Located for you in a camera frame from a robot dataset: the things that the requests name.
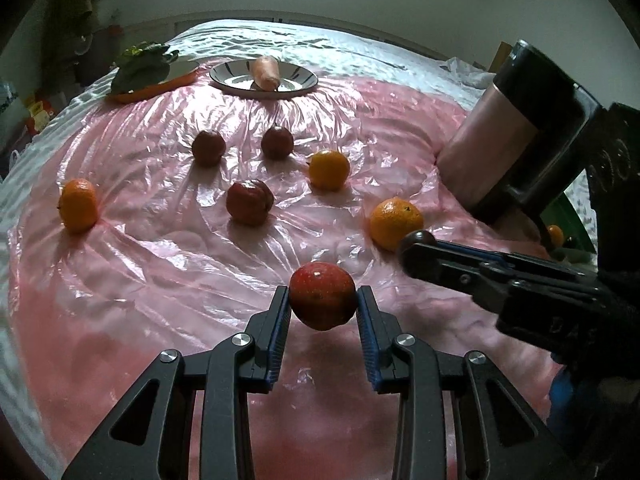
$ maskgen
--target apple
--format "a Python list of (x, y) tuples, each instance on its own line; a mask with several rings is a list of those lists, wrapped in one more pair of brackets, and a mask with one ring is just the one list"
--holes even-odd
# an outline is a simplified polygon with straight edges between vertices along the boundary
[(256, 178), (235, 182), (226, 192), (226, 210), (233, 220), (244, 225), (263, 224), (272, 207), (271, 189)]
[(226, 142), (217, 132), (200, 132), (191, 143), (191, 153), (198, 166), (216, 166), (226, 152)]
[(293, 136), (282, 126), (272, 126), (262, 136), (260, 147), (265, 158), (284, 160), (293, 152)]
[(330, 330), (347, 323), (356, 312), (356, 286), (349, 273), (337, 265), (311, 262), (291, 276), (289, 304), (308, 327)]

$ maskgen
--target peeled carrot piece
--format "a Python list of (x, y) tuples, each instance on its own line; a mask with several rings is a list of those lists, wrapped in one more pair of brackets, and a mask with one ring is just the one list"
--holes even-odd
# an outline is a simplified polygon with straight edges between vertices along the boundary
[(251, 68), (254, 82), (263, 90), (273, 92), (280, 86), (280, 69), (278, 60), (273, 56), (260, 56)]

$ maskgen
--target orange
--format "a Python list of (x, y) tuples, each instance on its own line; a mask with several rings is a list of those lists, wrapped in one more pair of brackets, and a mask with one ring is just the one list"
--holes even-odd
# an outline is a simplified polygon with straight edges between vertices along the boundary
[(322, 150), (309, 161), (309, 180), (318, 189), (338, 191), (347, 181), (351, 166), (340, 152)]
[(549, 225), (546, 230), (549, 233), (553, 247), (562, 247), (564, 244), (564, 233), (562, 232), (562, 229), (557, 225)]
[(378, 204), (369, 217), (369, 234), (387, 251), (395, 251), (405, 236), (422, 229), (424, 221), (418, 208), (397, 196)]
[(71, 234), (91, 229), (98, 221), (98, 202), (94, 185), (84, 178), (70, 180), (58, 200), (60, 218)]

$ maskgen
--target triangular cutout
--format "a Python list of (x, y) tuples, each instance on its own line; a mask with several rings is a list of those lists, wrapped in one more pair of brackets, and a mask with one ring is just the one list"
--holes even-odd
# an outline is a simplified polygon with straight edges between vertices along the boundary
[(142, 446), (151, 422), (151, 414), (156, 403), (160, 382), (149, 381), (133, 399), (129, 409), (124, 412), (111, 428), (110, 435), (115, 440)]
[(487, 381), (487, 392), (494, 411), (498, 438), (504, 447), (516, 446), (536, 436), (524, 414), (514, 405), (511, 397), (495, 381)]

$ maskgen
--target striped plate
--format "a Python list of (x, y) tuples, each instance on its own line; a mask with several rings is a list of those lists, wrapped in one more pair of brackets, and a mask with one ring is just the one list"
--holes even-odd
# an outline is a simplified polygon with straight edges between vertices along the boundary
[(280, 62), (280, 87), (265, 92), (254, 83), (251, 75), (253, 59), (239, 59), (213, 67), (209, 75), (213, 86), (228, 94), (247, 99), (289, 99), (311, 92), (318, 84), (316, 74), (291, 63)]

